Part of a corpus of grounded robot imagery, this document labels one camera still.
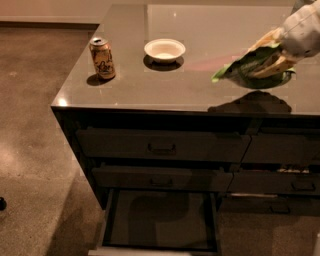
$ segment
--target white robotic hand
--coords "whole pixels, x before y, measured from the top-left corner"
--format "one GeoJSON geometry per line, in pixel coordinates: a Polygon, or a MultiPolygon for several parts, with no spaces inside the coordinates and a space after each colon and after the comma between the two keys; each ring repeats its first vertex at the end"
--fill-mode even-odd
{"type": "Polygon", "coordinates": [[[304,5],[290,15],[279,30],[284,55],[297,62],[320,52],[320,1],[304,5]]]}
{"type": "Polygon", "coordinates": [[[266,78],[292,68],[299,60],[320,52],[320,0],[304,5],[290,15],[283,25],[260,38],[249,51],[270,43],[280,43],[282,52],[250,73],[251,77],[266,78]]]}

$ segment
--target small white bowl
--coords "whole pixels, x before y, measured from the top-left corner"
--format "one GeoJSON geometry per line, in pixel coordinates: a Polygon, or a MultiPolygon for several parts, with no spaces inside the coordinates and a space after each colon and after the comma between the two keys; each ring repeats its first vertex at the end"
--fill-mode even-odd
{"type": "Polygon", "coordinates": [[[144,51],[158,63],[172,63],[185,53],[186,47],[173,39],[157,39],[147,43],[144,51]]]}

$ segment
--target concrete floor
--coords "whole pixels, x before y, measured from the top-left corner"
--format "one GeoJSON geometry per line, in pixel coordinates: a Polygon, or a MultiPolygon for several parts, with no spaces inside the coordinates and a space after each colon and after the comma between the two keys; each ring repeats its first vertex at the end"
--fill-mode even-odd
{"type": "MultiPolygon", "coordinates": [[[[85,256],[101,211],[50,110],[91,30],[0,28],[0,255],[85,256]]],[[[224,256],[312,255],[319,217],[220,213],[224,256]]]]}

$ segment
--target drawer handle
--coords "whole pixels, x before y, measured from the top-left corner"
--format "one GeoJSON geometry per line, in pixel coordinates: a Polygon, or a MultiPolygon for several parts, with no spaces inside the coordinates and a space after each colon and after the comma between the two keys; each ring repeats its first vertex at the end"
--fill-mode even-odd
{"type": "Polygon", "coordinates": [[[177,153],[176,145],[171,144],[166,147],[164,146],[153,146],[151,143],[148,144],[148,151],[155,155],[175,155],[177,153]]]}
{"type": "Polygon", "coordinates": [[[291,210],[287,205],[271,205],[270,210],[275,214],[290,214],[291,210]]]}
{"type": "Polygon", "coordinates": [[[154,179],[150,179],[150,184],[154,187],[165,187],[170,188],[173,186],[172,179],[168,179],[166,182],[155,181],[154,179]]]}
{"type": "Polygon", "coordinates": [[[293,181],[291,186],[294,191],[315,191],[316,186],[312,182],[293,181]]]}

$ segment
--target aluminum can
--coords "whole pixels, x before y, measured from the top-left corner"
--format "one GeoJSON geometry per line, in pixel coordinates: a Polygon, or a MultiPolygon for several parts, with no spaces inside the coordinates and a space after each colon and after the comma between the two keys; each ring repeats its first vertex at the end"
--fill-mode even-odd
{"type": "Polygon", "coordinates": [[[100,79],[111,79],[116,75],[108,40],[94,37],[90,40],[90,52],[96,73],[100,79]]]}

